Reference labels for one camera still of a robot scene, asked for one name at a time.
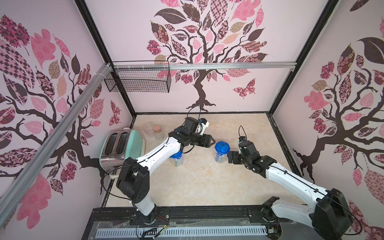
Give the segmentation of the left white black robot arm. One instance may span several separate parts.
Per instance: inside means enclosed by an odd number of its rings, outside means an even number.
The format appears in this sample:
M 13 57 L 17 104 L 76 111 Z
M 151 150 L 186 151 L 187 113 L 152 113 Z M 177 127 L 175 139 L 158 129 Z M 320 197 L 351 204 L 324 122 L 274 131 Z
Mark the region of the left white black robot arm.
M 151 200 L 150 177 L 171 156 L 185 147 L 210 148 L 216 141 L 204 133 L 209 123 L 198 123 L 197 127 L 180 126 L 169 133 L 167 139 L 155 149 L 139 157 L 127 158 L 121 168 L 116 187 L 131 201 L 137 216 L 144 223 L 152 224 L 157 217 L 157 206 Z

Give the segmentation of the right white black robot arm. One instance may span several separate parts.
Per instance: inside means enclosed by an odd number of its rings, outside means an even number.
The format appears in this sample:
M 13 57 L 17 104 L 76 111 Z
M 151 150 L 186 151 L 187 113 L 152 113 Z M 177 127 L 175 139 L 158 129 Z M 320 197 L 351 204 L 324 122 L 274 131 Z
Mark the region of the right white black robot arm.
M 261 156 L 251 141 L 242 141 L 237 151 L 227 154 L 228 162 L 275 182 L 297 196 L 303 204 L 271 197 L 263 203 L 262 216 L 272 223 L 288 219 L 313 228 L 324 240 L 340 240 L 354 222 L 344 194 L 319 187 L 287 170 L 277 160 Z

